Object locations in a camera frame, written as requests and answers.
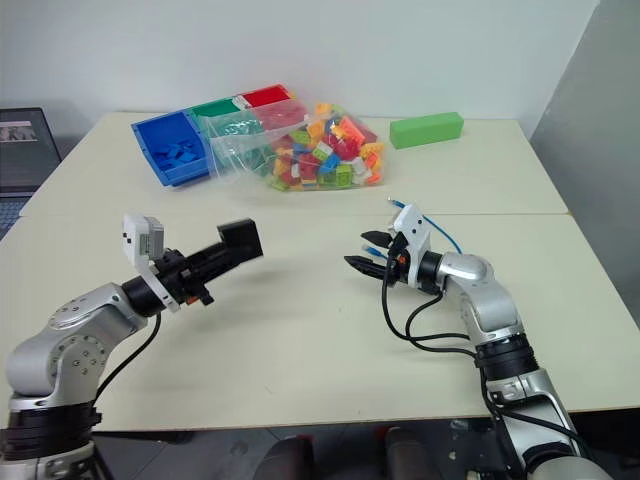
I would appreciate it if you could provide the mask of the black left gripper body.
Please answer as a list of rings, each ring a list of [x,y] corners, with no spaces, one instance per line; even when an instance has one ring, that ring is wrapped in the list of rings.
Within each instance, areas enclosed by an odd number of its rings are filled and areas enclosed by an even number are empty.
[[[162,256],[154,261],[154,266],[158,270],[156,278],[179,305],[192,304],[196,301],[204,305],[213,303],[214,299],[206,285],[198,285],[194,282],[194,275],[188,269],[187,257],[177,249],[165,249]]]

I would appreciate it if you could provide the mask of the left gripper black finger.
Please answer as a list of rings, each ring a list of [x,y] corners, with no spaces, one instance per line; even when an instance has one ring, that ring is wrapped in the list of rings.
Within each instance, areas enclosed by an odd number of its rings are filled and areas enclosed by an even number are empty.
[[[186,258],[190,271],[225,271],[228,267],[228,250],[224,242],[209,245]]]
[[[239,263],[228,255],[213,256],[195,260],[192,264],[194,282],[198,285],[206,285],[213,279],[236,268]]]

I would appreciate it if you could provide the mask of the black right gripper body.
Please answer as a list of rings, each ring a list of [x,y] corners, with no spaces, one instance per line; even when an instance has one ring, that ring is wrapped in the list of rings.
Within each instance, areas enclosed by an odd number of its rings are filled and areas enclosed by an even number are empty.
[[[392,236],[390,233],[383,232],[381,238],[382,245],[387,248],[383,285],[392,287],[398,281],[406,281],[406,272],[410,263],[410,255],[407,252],[409,242],[402,233]]]

